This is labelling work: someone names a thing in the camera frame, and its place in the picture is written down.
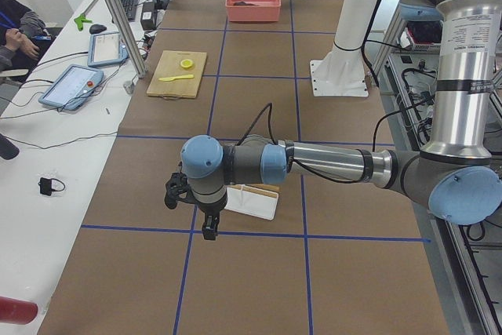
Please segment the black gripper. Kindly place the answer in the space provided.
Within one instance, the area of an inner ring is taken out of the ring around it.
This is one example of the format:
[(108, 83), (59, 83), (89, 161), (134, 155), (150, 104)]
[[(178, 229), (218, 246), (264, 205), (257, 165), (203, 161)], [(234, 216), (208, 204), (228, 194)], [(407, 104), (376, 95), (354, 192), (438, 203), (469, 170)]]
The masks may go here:
[(205, 240), (216, 240), (218, 236), (219, 215), (226, 205), (226, 198), (221, 198), (216, 202), (199, 202), (197, 204), (197, 207), (205, 214), (205, 219), (202, 224), (202, 235)]

